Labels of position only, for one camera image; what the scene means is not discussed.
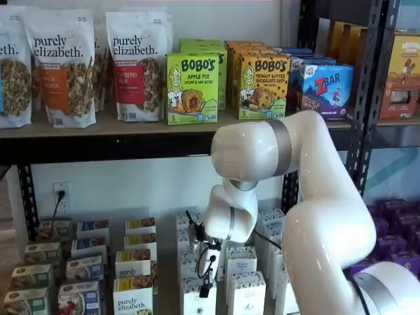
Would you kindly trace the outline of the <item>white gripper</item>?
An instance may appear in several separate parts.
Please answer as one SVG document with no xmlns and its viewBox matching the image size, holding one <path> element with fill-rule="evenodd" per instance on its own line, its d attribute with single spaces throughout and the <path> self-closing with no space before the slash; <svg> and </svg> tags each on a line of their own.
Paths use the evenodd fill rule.
<svg viewBox="0 0 420 315">
<path fill-rule="evenodd" d="M 203 284 L 199 291 L 200 298 L 208 298 L 209 291 L 213 287 L 221 253 L 221 243 L 198 242 L 193 245 L 194 254 L 197 258 L 196 273 L 199 279 L 203 279 Z"/>
</svg>

